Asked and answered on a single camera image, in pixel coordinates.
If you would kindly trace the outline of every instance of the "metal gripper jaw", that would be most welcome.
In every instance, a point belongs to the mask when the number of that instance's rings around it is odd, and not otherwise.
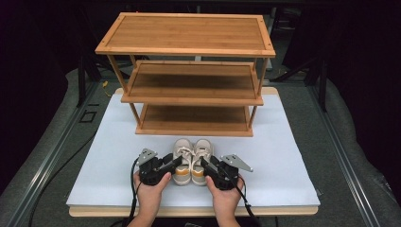
[[[144,148],[142,152],[139,154],[137,166],[140,166],[148,161],[150,161],[153,157],[156,157],[157,152],[150,150],[148,148]]]
[[[246,163],[244,163],[244,161],[242,161],[242,159],[240,159],[235,154],[221,156],[220,158],[224,163],[226,163],[229,166],[241,168],[248,172],[253,172],[253,169]]]

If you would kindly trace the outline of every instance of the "white sneaker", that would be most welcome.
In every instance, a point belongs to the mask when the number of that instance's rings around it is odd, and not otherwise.
[[[192,158],[192,182],[196,185],[206,185],[201,166],[201,157],[210,162],[210,157],[214,155],[212,144],[206,139],[200,139],[194,146],[194,157]]]
[[[192,143],[187,139],[179,139],[174,144],[173,160],[180,156],[183,158],[182,164],[176,167],[175,174],[173,174],[174,182],[178,185],[185,185],[191,180],[193,152]]]

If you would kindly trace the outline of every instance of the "human hand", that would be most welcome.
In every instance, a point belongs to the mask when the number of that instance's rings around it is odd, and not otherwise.
[[[162,192],[171,179],[171,173],[167,172],[162,180],[154,186],[141,183],[139,170],[133,174],[135,191],[139,201],[138,215],[133,219],[129,226],[151,226],[159,211],[162,201]]]
[[[220,190],[210,176],[206,176],[206,184],[213,196],[213,208],[215,210],[218,226],[239,226],[235,220],[235,210],[241,195],[233,188],[231,190]],[[238,179],[237,186],[240,190],[244,186],[242,179]]]

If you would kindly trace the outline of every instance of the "sneaker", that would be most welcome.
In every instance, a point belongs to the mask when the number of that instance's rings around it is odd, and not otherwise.
[[[192,182],[196,185],[206,185],[201,166],[201,157],[210,162],[210,157],[214,154],[212,144],[206,139],[200,139],[194,147],[194,157],[192,158]]]
[[[173,149],[173,159],[180,156],[183,158],[182,164],[176,167],[175,174],[173,174],[174,182],[178,185],[185,185],[191,180],[192,154],[193,147],[189,140],[179,139],[176,141]]]

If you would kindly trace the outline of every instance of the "shoe rack shelf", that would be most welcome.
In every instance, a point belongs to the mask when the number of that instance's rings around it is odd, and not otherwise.
[[[107,55],[137,123],[136,133],[253,136],[263,105],[256,60],[275,57],[262,16],[120,13],[96,48]],[[115,55],[133,70],[123,79]],[[250,61],[136,61],[135,55],[244,58]],[[134,103],[143,103],[138,113]]]

